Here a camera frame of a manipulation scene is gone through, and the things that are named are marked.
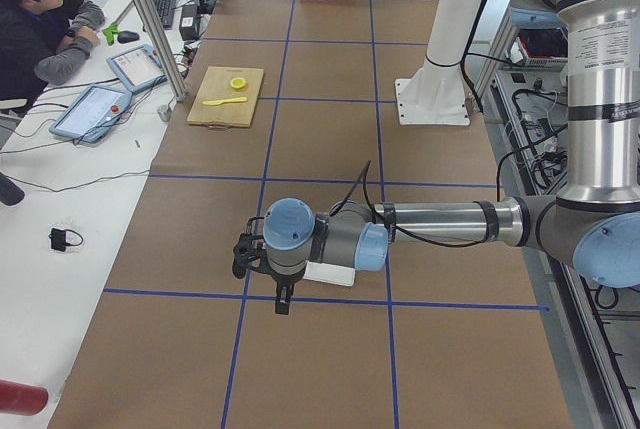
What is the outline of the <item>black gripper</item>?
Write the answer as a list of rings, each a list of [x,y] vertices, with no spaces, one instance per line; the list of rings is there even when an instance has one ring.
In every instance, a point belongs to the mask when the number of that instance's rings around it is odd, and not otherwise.
[[[275,269],[271,269],[271,271],[271,277],[276,282],[275,313],[288,314],[290,312],[293,286],[303,278],[305,268],[291,274],[282,274]]]

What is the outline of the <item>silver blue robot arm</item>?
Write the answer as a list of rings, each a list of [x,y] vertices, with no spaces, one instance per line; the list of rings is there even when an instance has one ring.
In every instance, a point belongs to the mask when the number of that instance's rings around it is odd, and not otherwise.
[[[639,0],[511,0],[518,25],[568,31],[567,180],[555,194],[470,203],[357,204],[327,213],[286,198],[233,272],[269,275],[289,310],[309,263],[377,271],[390,244],[463,248],[501,241],[547,253],[611,288],[639,282]]]

